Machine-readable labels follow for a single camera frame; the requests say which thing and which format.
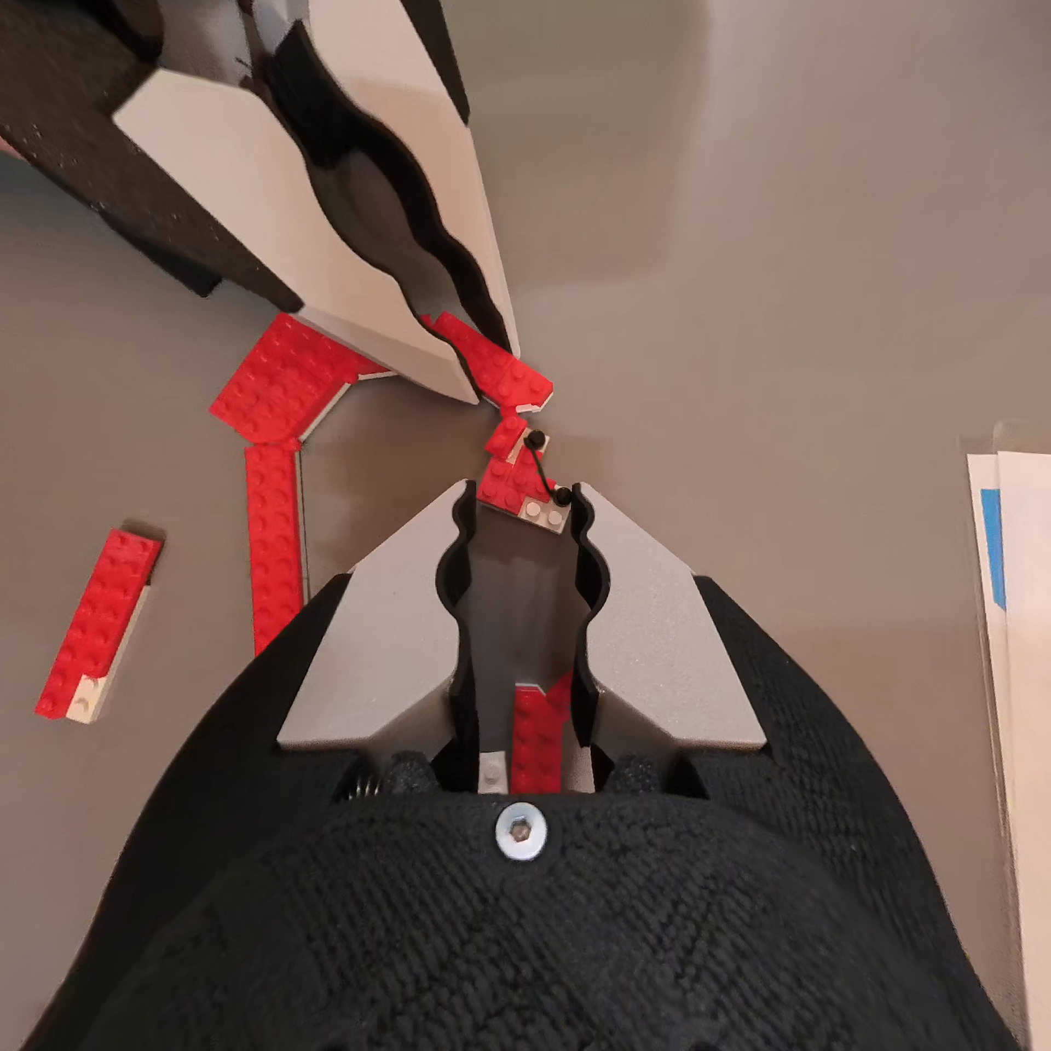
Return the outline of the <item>red white lego strip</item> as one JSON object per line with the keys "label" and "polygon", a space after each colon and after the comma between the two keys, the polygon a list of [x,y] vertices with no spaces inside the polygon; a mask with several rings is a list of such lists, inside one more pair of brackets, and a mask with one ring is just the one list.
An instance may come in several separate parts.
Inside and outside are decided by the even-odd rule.
{"label": "red white lego strip", "polygon": [[114,529],[73,613],[34,707],[37,716],[92,724],[116,682],[164,541]]}

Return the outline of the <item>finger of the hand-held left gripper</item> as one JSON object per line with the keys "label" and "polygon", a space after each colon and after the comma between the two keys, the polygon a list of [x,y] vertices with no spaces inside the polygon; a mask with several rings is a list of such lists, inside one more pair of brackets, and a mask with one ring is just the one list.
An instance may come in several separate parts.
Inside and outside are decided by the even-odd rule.
{"label": "finger of the hand-held left gripper", "polygon": [[456,349],[331,226],[296,144],[256,95],[157,70],[112,120],[294,292],[304,324],[435,393],[480,401]]}
{"label": "finger of the hand-held left gripper", "polygon": [[519,356],[440,3],[264,2],[263,77],[350,246]]}

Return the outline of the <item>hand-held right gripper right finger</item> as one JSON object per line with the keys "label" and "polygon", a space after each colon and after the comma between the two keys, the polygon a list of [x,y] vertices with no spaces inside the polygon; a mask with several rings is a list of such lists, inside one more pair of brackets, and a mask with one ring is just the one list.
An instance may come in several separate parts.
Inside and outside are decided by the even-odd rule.
{"label": "hand-held right gripper right finger", "polygon": [[571,490],[575,647],[571,722],[606,755],[756,753],[766,734],[684,561],[588,483]]}

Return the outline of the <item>red lego angled section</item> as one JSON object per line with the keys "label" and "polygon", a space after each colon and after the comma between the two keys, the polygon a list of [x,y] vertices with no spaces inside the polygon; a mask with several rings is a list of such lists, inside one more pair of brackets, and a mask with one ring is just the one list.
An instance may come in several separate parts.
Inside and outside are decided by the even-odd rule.
{"label": "red lego angled section", "polygon": [[[570,490],[547,477],[548,439],[527,421],[551,399],[544,375],[462,320],[424,316],[447,337],[500,423],[485,445],[489,462],[477,500],[548,532],[569,522]],[[210,412],[246,441],[245,480],[253,644],[268,647],[305,604],[302,444],[353,385],[392,375],[290,314],[271,322]]]}

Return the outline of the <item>clear plastic bag with sheets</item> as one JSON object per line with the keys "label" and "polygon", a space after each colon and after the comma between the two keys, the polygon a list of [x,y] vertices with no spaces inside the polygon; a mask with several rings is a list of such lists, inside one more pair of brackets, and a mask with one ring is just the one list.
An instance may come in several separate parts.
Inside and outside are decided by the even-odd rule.
{"label": "clear plastic bag with sheets", "polygon": [[1050,1048],[1049,425],[1007,419],[966,455],[983,662],[1010,847],[1026,1030]]}

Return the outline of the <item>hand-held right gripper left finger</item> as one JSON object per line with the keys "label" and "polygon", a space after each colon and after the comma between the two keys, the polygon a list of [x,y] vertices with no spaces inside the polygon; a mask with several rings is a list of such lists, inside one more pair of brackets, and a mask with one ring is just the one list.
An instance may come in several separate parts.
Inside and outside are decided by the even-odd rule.
{"label": "hand-held right gripper left finger", "polygon": [[279,731],[284,749],[351,747],[384,764],[453,745],[478,762],[470,639],[457,604],[476,489],[461,480],[352,569]]}

